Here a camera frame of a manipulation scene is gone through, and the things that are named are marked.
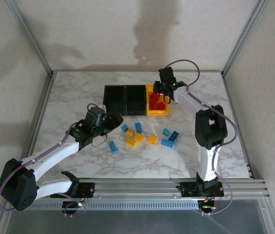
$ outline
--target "toy brick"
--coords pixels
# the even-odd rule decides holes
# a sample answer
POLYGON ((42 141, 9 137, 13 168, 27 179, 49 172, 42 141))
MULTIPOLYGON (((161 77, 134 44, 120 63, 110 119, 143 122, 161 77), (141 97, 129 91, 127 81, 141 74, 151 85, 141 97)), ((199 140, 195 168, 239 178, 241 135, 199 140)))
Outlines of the toy brick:
POLYGON ((143 133, 141 123, 135 123, 137 133, 143 133))
POLYGON ((131 136, 131 137, 133 136, 133 133, 134 132, 132 130, 130 130, 130 129, 126 131, 126 134, 129 135, 129 136, 131 136))
POLYGON ((151 135, 151 138, 149 139, 148 142, 149 142, 151 145, 155 145, 156 140, 157 140, 157 136, 151 135))
POLYGON ((135 136, 134 136, 134 139, 137 140, 138 142, 142 142, 144 137, 141 133, 137 133, 135 136))
POLYGON ((157 109, 158 110, 164 110, 165 109, 165 107, 166 107, 166 105, 165 105, 165 103, 163 103, 163 102, 160 102, 160 103, 158 103, 158 105, 157 105, 157 109))
POLYGON ((128 127, 128 125, 125 124, 121 127, 121 129, 125 133, 129 129, 129 127, 128 127))
POLYGON ((137 144, 137 142, 132 139, 128 139, 126 143, 127 143, 127 145, 131 146, 132 148, 134 148, 135 145, 137 144))
POLYGON ((110 149, 112 150, 112 152, 113 152, 114 154, 118 154, 118 149, 117 149, 117 147, 116 147, 114 141, 110 141, 110 142, 109 142, 109 147, 110 147, 110 149))
POLYGON ((157 103, 152 104, 152 110, 157 110, 157 103))
POLYGON ((151 99, 158 100, 160 98, 160 94, 152 93, 151 94, 151 99))
POLYGON ((178 132, 174 131, 174 132, 172 133, 172 135, 169 137, 168 140, 174 142, 174 141, 176 140, 177 136, 178 136, 178 132))
POLYGON ((169 135, 169 133, 170 133, 170 131, 168 129, 166 129, 166 128, 164 128, 162 130, 162 134, 164 134, 165 136, 169 135))
POLYGON ((167 139, 162 139, 161 140, 161 144, 164 145, 164 146, 168 146, 168 147, 172 148, 174 142, 170 141, 170 140, 167 140, 167 139))

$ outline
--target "black container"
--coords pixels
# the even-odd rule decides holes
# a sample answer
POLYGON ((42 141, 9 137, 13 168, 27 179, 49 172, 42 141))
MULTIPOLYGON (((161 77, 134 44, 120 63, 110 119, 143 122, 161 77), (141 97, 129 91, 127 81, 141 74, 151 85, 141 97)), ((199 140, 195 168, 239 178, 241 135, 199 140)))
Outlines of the black container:
POLYGON ((125 85, 105 85, 103 104, 106 112, 125 115, 125 85))
POLYGON ((146 85, 106 85, 103 104, 106 112, 118 112, 123 116, 145 116, 146 85))
POLYGON ((126 85, 126 115, 146 115, 146 85, 126 85))

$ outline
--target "blue lego brick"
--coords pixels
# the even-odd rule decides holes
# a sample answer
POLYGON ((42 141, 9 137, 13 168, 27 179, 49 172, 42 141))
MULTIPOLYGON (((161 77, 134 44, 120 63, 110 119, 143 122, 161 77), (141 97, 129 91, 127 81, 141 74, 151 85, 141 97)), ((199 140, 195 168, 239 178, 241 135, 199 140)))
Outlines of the blue lego brick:
POLYGON ((164 134, 165 136, 168 136, 169 133, 170 133, 169 130, 166 129, 166 128, 164 128, 164 129, 162 130, 162 134, 164 134))
POLYGON ((174 131, 174 132, 172 133, 171 137, 169 137, 168 140, 174 142, 174 141, 176 140, 177 136, 178 136, 178 132, 174 131))
POLYGON ((113 140, 109 142, 109 147, 113 151, 114 154, 118 154, 118 149, 117 149, 113 140))
POLYGON ((162 139, 162 140, 161 140, 161 144, 162 144, 162 145, 165 145, 165 146, 168 146, 168 147, 170 147, 170 148, 172 148, 174 142, 173 142, 173 141, 170 141, 170 140, 167 140, 167 139, 162 139))
POLYGON ((128 127, 128 125, 125 124, 121 127, 121 129, 125 133, 129 129, 129 127, 128 127))
POLYGON ((143 133, 143 130, 142 130, 142 125, 141 125, 141 123, 135 123, 134 125, 136 126, 136 131, 137 131, 137 133, 142 134, 142 133, 143 133))

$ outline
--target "wire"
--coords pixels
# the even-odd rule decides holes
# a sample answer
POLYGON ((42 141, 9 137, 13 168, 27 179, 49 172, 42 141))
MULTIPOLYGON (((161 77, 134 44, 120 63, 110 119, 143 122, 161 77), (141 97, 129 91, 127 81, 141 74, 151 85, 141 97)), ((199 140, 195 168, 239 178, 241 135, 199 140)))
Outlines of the wire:
POLYGON ((80 189, 79 192, 84 195, 84 200, 83 202, 85 201, 85 199, 87 199, 87 203, 89 203, 89 198, 87 197, 87 195, 85 194, 85 190, 84 189, 80 189))
POLYGON ((212 164, 211 164, 212 171, 214 171, 214 174, 219 178, 219 180, 221 180, 224 184, 226 184, 226 186, 227 186, 228 189, 230 190, 230 195, 231 195, 229 203, 228 203, 223 209, 221 209, 221 210, 219 210, 219 211, 217 211, 217 212, 215 212, 215 213, 211 213, 211 214, 210 214, 210 215, 216 215, 216 214, 218 214, 218 213, 220 213, 220 212, 226 210, 226 209, 231 205, 231 203, 232 203, 232 201, 233 201, 233 190, 232 190, 231 186, 230 186, 222 177, 220 177, 219 174, 218 174, 218 173, 216 172, 216 170, 215 170, 215 158, 216 158, 216 153, 217 153, 217 151, 218 151, 218 149, 219 149, 220 147, 225 146, 225 145, 228 145, 228 144, 231 144, 231 143, 237 138, 238 129, 237 129, 237 127, 235 126, 235 124, 234 124, 228 117, 226 117, 224 114, 222 114, 221 112, 217 111, 217 110, 214 109, 213 107, 208 106, 207 104, 202 103, 202 101, 199 100, 197 97, 195 97, 193 94, 191 94, 191 92, 188 92, 188 95, 189 95, 190 97, 192 97, 195 101, 197 101, 199 104, 203 105, 204 107, 207 107, 208 109, 212 110, 213 112, 217 113, 219 116, 221 116, 222 118, 224 118, 225 120, 227 120, 227 121, 232 125, 232 127, 234 128, 234 131, 235 131, 235 135, 234 135, 234 137, 233 137, 230 141, 228 141, 228 142, 226 142, 226 143, 223 143, 223 144, 220 144, 220 145, 217 145, 217 146, 215 147, 214 154, 213 154, 213 156, 212 156, 212 164))
POLYGON ((170 98, 169 96, 163 95, 163 101, 164 101, 166 104, 170 104, 170 103, 171 103, 171 98, 170 98))
POLYGON ((92 147, 98 147, 99 145, 101 145, 101 144, 103 144, 105 141, 107 141, 107 135, 105 135, 105 136, 106 136, 106 139, 105 139, 103 142, 101 142, 100 144, 96 145, 96 146, 93 145, 93 140, 94 140, 94 139, 92 139, 92 143, 91 143, 92 147))
MULTIPOLYGON (((9 174, 9 175, 7 176, 7 178, 4 180, 4 182, 3 182, 3 183, 1 184, 1 186, 0 186, 0 196, 1 196, 1 194, 2 194, 2 191, 3 191, 4 187, 5 187, 6 184, 8 183, 8 181, 9 181, 18 171, 20 171, 20 170, 23 169, 24 167, 26 167, 26 166, 28 166, 28 165, 34 163, 34 162, 37 162, 37 161, 41 160, 42 158, 44 158, 45 156, 49 155, 49 154, 52 153, 54 150, 56 150, 58 147, 60 147, 60 145, 61 145, 62 143, 64 143, 64 142, 66 141, 66 139, 68 138, 69 132, 70 132, 70 130, 72 129, 72 127, 73 127, 75 124, 77 124, 77 122, 76 122, 76 123, 73 123, 72 125, 70 125, 70 127, 68 128, 68 130, 67 130, 66 133, 65 133, 64 138, 60 141, 60 143, 57 143, 57 144, 56 144, 55 146, 53 146, 52 148, 48 149, 47 151, 45 151, 44 153, 42 153, 42 154, 39 155, 38 157, 34 158, 34 160, 30 160, 30 161, 28 161, 28 162, 26 162, 26 163, 20 165, 20 166, 19 166, 18 168, 16 168, 14 171, 12 171, 11 174, 9 174)), ((2 206, 1 201, 0 201, 0 210, 2 210, 2 211, 4 211, 4 212, 11 212, 11 211, 14 211, 15 208, 6 209, 6 208, 4 208, 4 207, 2 206)))
POLYGON ((87 110, 89 111, 90 110, 90 106, 95 106, 95 107, 98 107, 98 105, 96 105, 95 103, 89 103, 88 105, 87 105, 87 110))
POLYGON ((175 63, 177 63, 177 62, 190 62, 190 63, 193 64, 193 65, 196 67, 196 69, 197 69, 198 75, 197 75, 196 80, 194 80, 194 82, 192 82, 192 83, 190 83, 189 85, 186 86, 186 91, 188 91, 189 87, 190 87, 191 85, 195 84, 195 83, 198 81, 198 79, 199 79, 199 77, 200 77, 200 69, 199 69, 198 65, 197 65, 195 62, 193 62, 193 61, 191 61, 191 60, 188 60, 188 59, 179 59, 179 60, 173 61, 173 62, 169 63, 167 66, 165 66, 165 68, 170 67, 172 64, 175 64, 175 63))
POLYGON ((84 208, 84 212, 82 212, 82 213, 80 213, 80 214, 71 214, 70 217, 76 217, 76 216, 84 215, 85 213, 87 213, 87 210, 88 210, 87 206, 83 205, 83 204, 82 204, 81 202, 79 202, 77 199, 75 199, 75 198, 73 198, 73 197, 71 197, 71 196, 69 196, 69 195, 63 194, 63 193, 57 193, 57 194, 58 194, 58 195, 61 195, 61 196, 64 196, 64 197, 66 197, 66 198, 69 198, 69 199, 71 199, 71 200, 73 201, 73 202, 69 203, 69 204, 65 207, 65 209, 64 209, 64 215, 65 215, 65 216, 67 215, 67 209, 68 209, 68 207, 70 207, 71 205, 73 205, 74 202, 77 203, 80 207, 83 207, 83 208, 84 208))

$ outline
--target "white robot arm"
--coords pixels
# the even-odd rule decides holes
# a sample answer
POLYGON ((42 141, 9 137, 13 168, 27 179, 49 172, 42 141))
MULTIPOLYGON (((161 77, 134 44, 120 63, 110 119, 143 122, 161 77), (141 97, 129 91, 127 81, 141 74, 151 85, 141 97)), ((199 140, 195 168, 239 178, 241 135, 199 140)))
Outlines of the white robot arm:
MULTIPOLYGON (((180 103, 188 111, 196 113, 200 110, 207 110, 202 105, 199 105, 198 102, 193 100, 186 91, 186 87, 182 86, 174 91, 174 101, 180 103)), ((214 171, 212 170, 212 157, 214 154, 216 146, 213 146, 211 149, 206 149, 200 147, 200 167, 198 175, 203 181, 210 181, 216 178, 214 171)), ((219 150, 216 152, 216 157, 214 161, 214 167, 217 167, 217 158, 219 155, 219 150)))
POLYGON ((183 81, 178 81, 173 75, 171 67, 159 70, 160 81, 155 81, 153 91, 156 94, 164 95, 164 100, 169 97, 171 100, 180 103, 190 112, 196 113, 195 138, 200 148, 200 168, 196 174, 196 182, 182 182, 178 188, 182 196, 186 197, 213 197, 224 196, 219 191, 222 188, 218 181, 215 170, 217 166, 219 148, 227 136, 227 127, 223 108, 220 105, 211 106, 206 109, 206 105, 187 91, 187 85, 183 81))
MULTIPOLYGON (((105 136, 123 122, 121 114, 105 113, 97 106, 88 110, 85 119, 74 123, 66 134, 48 148, 22 161, 9 160, 0 178, 0 196, 16 210, 22 211, 35 200, 58 193, 76 195, 79 180, 69 172, 62 172, 59 179, 41 185, 37 181, 50 168, 63 159, 92 143, 93 138, 105 136)), ((1 205, 3 211, 10 211, 1 205)))

